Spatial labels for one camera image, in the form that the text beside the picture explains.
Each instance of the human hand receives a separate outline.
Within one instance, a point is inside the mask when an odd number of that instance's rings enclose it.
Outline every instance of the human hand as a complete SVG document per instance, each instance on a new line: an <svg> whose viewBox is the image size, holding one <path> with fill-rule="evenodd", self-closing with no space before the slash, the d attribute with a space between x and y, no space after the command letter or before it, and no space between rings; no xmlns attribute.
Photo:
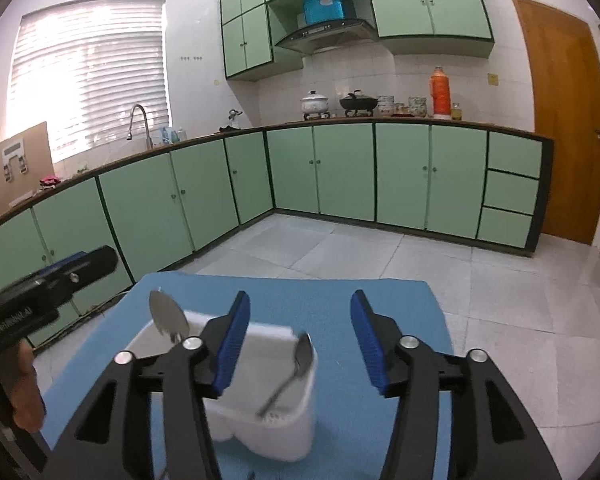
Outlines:
<svg viewBox="0 0 600 480"><path fill-rule="evenodd" d="M18 346L18 379L11 390L10 401L13 421L29 433L39 431L45 420L45 405L38 389L33 359L31 347L21 341Z"/></svg>

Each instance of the wooden countertop edge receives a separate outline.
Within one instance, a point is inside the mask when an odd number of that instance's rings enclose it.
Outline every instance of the wooden countertop edge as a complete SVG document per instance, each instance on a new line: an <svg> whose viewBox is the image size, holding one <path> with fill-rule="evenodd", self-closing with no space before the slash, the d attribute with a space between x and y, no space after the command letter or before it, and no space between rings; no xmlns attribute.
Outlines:
<svg viewBox="0 0 600 480"><path fill-rule="evenodd" d="M65 189L76 186L85 180L89 180L90 178L94 178L101 174L107 173L108 171L116 170L117 168L121 168L122 166L126 166L127 164L133 164L134 162L138 162L145 158L150 158L151 156L160 155L162 153L169 153L175 150L181 150L183 148L188 148L189 146L195 146L196 144L204 144L205 142L211 142L213 140L224 139L229 137L237 137L245 134L250 134L253 132L262 132L269 130L286 130L288 128L299 128L300 126L322 126L325 124L351 124L351 123L401 123L401 124L438 124L441 126L461 126L463 128L476 128L479 130L489 130L496 132L503 132L509 135L514 135L517 137L525 137L527 139L539 140L541 142L553 142L551 139L547 137L540 137L530 132L526 132L525 130L517 130L515 128L509 128L507 126L498 126L497 124L489 124L489 123L471 123L468 121L446 121L446 120L438 120L438 119L427 119L427 118L405 118L405 117L348 117L348 118L333 118L333 119L320 119L320 120L312 120L312 121L297 121L295 123L284 123L284 124L270 124L267 126L259 126L257 128L248 128L245 130L232 130L229 132L217 132L214 134L209 134L202 137L195 137L193 139L184 140L183 142L178 142L176 144L168 144L166 146L159 146L158 148L154 148L150 151L145 151L142 153L135 153L133 155L126 156L124 158L120 158L119 160L110 162L109 164L105 164L104 166L100 166L98 168L94 168L93 170L85 171L84 173L68 178L67 180L63 180L60 184L58 184L55 189L49 189L45 191L41 191L36 195L23 200L18 205L11 208L7 213L4 213L0 216L0 225L9 221L14 216L19 215L25 209L35 206L37 203L41 202L45 198L49 198Z"/></svg>

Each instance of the spoon handle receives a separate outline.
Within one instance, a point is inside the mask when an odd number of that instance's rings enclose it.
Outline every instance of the spoon handle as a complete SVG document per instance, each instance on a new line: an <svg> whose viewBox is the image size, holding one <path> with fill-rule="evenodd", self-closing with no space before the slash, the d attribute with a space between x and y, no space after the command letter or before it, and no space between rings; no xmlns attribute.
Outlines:
<svg viewBox="0 0 600 480"><path fill-rule="evenodd" d="M258 410L258 418L264 418L264 416L267 414L270 408L276 403L278 397L282 394L282 392L284 392L289 387L289 385L295 380L296 374L293 373L291 377L289 377L285 382L280 384L278 389L275 392L273 392L273 394L269 397L269 400L267 400L267 402L265 402L264 405Z"/></svg>

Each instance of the window blind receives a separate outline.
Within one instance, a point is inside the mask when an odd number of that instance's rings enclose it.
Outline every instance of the window blind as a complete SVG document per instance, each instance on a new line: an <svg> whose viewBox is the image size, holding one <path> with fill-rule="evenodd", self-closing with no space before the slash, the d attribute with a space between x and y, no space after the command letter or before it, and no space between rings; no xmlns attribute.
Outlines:
<svg viewBox="0 0 600 480"><path fill-rule="evenodd" d="M164 0L83 0L22 18L11 63L7 135L46 121L53 162L126 137L141 104L170 125ZM144 135L136 110L134 133Z"/></svg>

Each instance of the blue box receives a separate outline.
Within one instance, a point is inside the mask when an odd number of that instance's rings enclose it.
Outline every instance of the blue box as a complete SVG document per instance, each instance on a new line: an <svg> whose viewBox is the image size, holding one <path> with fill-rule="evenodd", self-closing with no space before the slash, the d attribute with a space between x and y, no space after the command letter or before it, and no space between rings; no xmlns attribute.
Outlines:
<svg viewBox="0 0 600 480"><path fill-rule="evenodd" d="M351 0L304 0L304 20L307 25L355 18Z"/></svg>

